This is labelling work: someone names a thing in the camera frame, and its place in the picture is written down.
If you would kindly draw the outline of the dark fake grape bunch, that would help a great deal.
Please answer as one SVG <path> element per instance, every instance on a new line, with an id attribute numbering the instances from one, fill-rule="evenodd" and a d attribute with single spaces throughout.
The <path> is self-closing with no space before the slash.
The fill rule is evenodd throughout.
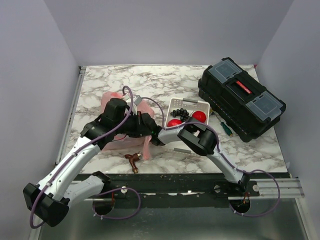
<path id="1" fill-rule="evenodd" d="M 177 108 L 170 112 L 170 116 L 176 118 L 182 122 L 185 122 L 189 119 L 189 112 L 184 108 Z"/>

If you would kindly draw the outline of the red fake pomegranate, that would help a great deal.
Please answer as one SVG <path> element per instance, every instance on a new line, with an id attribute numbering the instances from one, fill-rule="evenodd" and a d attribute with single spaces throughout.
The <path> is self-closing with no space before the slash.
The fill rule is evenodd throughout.
<path id="1" fill-rule="evenodd" d="M 194 119 L 200 121 L 201 123 L 205 123 L 206 120 L 207 120 L 206 114 L 205 114 L 204 112 L 202 112 L 202 111 L 199 111 L 199 110 L 193 112 L 193 113 L 192 113 L 192 117 L 193 117 Z"/>

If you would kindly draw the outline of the pink plastic bag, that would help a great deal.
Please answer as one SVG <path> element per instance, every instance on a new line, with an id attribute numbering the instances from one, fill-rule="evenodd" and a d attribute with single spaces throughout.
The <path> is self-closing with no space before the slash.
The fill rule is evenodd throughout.
<path id="1" fill-rule="evenodd" d="M 119 98 L 121 99 L 123 96 L 122 94 L 118 92 L 112 92 L 112 91 L 107 91 L 102 95 L 101 99 L 101 113 L 105 110 L 106 104 L 108 101 L 110 101 L 112 98 Z M 148 103 L 145 100 L 142 100 L 142 102 L 137 106 L 137 110 L 141 111 L 142 113 L 148 113 L 152 118 L 155 117 L 155 112 L 154 110 L 148 105 Z M 123 138 L 123 134 L 118 134 L 115 136 L 114 141 L 108 143 L 102 151 L 111 151 L 111 150 L 124 150 L 128 148 L 135 148 L 139 146 L 142 147 L 142 155 L 144 160 L 149 160 L 151 158 L 151 153 L 150 153 L 150 141 L 151 137 L 150 136 L 145 136 L 145 137 L 140 137 L 140 138 L 132 138 L 126 136 Z"/>

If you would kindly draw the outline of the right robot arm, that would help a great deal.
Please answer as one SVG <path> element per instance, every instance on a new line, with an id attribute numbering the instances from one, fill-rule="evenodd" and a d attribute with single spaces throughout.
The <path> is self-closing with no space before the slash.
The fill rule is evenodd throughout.
<path id="1" fill-rule="evenodd" d="M 157 125 L 148 113 L 140 113 L 129 116 L 122 128 L 131 138 L 150 136 L 155 146 L 183 142 L 191 151 L 207 157 L 220 169 L 234 195 L 241 196 L 247 192 L 249 175 L 238 169 L 220 149 L 218 135 L 211 126 L 190 117 L 182 124 L 164 128 Z"/>

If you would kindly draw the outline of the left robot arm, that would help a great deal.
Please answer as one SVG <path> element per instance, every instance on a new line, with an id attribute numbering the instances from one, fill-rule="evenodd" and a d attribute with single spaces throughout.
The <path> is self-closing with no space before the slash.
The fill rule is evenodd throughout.
<path id="1" fill-rule="evenodd" d="M 57 226 L 67 215 L 70 204 L 76 200 L 97 194 L 104 198 L 110 194 L 111 185 L 101 173 L 95 173 L 88 183 L 77 188 L 69 186 L 80 170 L 110 143 L 117 130 L 126 122 L 134 107 L 134 99 L 112 98 L 102 114 L 87 123 L 72 150 L 37 184 L 28 183 L 23 189 L 27 208 L 30 210 L 29 224 L 32 229 L 34 216 L 44 224 Z"/>

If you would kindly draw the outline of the red fake apple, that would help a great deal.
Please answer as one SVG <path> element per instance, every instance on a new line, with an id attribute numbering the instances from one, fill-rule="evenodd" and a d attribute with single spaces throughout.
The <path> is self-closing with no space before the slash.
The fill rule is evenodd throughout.
<path id="1" fill-rule="evenodd" d="M 167 123 L 167 127 L 174 127 L 174 126 L 178 126 L 180 124 L 182 124 L 183 122 L 180 119 L 174 118 L 171 119 L 168 123 Z"/>

